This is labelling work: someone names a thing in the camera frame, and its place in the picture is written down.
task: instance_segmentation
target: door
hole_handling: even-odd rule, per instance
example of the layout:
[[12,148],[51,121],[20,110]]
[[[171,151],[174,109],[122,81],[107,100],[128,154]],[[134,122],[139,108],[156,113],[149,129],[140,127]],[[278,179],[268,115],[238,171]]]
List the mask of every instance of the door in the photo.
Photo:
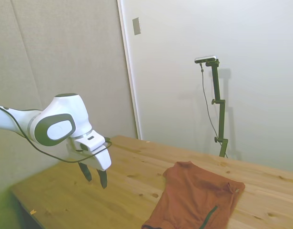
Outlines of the door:
[[[200,66],[194,63],[196,57],[216,55],[226,100],[227,153],[289,169],[293,0],[119,0],[119,8],[142,139],[219,154]],[[138,17],[141,34],[134,35],[132,20]],[[204,69],[210,117],[218,131],[212,73]]]

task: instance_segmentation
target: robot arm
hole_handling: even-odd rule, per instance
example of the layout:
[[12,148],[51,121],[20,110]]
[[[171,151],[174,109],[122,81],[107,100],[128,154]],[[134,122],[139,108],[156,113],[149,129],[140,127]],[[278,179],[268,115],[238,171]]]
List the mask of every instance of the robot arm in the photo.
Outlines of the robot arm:
[[0,129],[23,136],[10,113],[19,123],[29,140],[43,146],[55,146],[67,140],[71,157],[100,171],[111,165],[105,138],[92,129],[83,100],[78,94],[59,94],[50,105],[40,110],[19,111],[0,106]]

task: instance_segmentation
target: cable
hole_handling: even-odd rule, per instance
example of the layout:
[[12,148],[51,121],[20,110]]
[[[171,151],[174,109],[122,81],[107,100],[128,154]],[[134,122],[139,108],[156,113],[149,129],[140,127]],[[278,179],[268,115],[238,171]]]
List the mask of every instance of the cable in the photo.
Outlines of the cable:
[[85,157],[85,158],[83,158],[83,159],[80,159],[80,160],[77,160],[77,161],[67,161],[67,160],[61,159],[61,158],[59,158],[59,157],[57,157],[57,156],[53,156],[53,155],[51,155],[51,154],[48,154],[48,153],[46,153],[46,152],[44,152],[44,151],[38,149],[38,148],[37,148],[37,147],[31,142],[31,140],[28,138],[28,136],[23,132],[23,130],[22,130],[21,126],[19,125],[19,123],[17,122],[16,118],[15,118],[10,112],[8,112],[8,111],[2,109],[1,107],[0,107],[0,110],[2,110],[3,112],[7,113],[7,114],[8,114],[8,115],[14,120],[14,122],[15,122],[16,125],[18,126],[19,130],[21,131],[22,135],[27,139],[27,141],[28,141],[28,142],[29,142],[29,143],[30,143],[30,144],[31,144],[31,145],[32,145],[37,151],[39,151],[39,152],[41,152],[42,154],[45,154],[45,155],[47,155],[47,156],[53,157],[53,158],[55,158],[55,159],[58,159],[58,160],[60,160],[60,161],[66,162],[66,163],[78,163],[78,162],[84,161],[84,160],[86,160],[86,159],[88,159],[88,158],[91,158],[91,157],[97,155],[98,153],[104,151],[105,149],[108,149],[108,148],[112,145],[112,142],[111,142],[111,141],[106,141],[107,143],[109,143],[109,145],[106,146],[104,149],[100,150],[99,152],[96,152],[96,153],[94,153],[94,154],[92,154],[92,155],[90,155],[90,156],[87,156],[87,157]]
[[213,125],[213,123],[212,123],[212,119],[211,119],[211,117],[210,117],[210,113],[209,113],[209,106],[208,106],[208,101],[207,101],[207,97],[206,97],[206,95],[205,95],[205,91],[204,91],[204,79],[203,79],[203,68],[202,68],[202,90],[203,90],[203,95],[204,95],[204,99],[205,99],[205,104],[207,105],[207,112],[208,112],[208,117],[209,117],[209,120],[210,120],[210,123],[211,123],[211,126],[213,127],[213,130],[214,130],[214,132],[215,132],[215,135],[216,135],[216,137],[218,138],[218,135],[217,135],[217,132],[216,132],[216,130],[215,130],[215,127],[214,127],[214,125]]

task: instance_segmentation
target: door frame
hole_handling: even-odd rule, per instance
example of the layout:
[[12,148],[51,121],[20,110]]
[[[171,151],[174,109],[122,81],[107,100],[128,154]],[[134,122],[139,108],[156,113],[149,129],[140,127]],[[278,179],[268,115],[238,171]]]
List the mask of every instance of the door frame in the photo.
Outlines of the door frame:
[[127,65],[127,72],[128,72],[128,78],[129,78],[129,84],[131,88],[131,99],[132,99],[132,107],[133,112],[135,116],[135,122],[136,122],[136,128],[137,128],[137,135],[138,139],[143,140],[142,132],[141,132],[141,125],[139,122],[139,109],[138,104],[136,100],[136,89],[135,89],[135,82],[133,77],[133,72],[131,68],[131,58],[129,55],[129,44],[126,39],[126,30],[125,30],[125,23],[124,23],[124,15],[123,15],[123,2],[122,0],[117,0],[118,2],[118,8],[119,8],[119,16],[120,16],[120,24],[121,24],[121,30],[122,30],[122,37],[123,37],[123,45],[124,45],[124,51],[125,51],[125,58],[126,58],[126,65]]

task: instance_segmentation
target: orange shirt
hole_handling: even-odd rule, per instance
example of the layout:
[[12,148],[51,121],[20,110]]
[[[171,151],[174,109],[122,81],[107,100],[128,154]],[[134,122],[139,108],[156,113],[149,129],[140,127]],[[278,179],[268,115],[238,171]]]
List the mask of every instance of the orange shirt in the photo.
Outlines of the orange shirt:
[[191,161],[177,162],[163,176],[165,190],[142,229],[223,229],[245,189]]

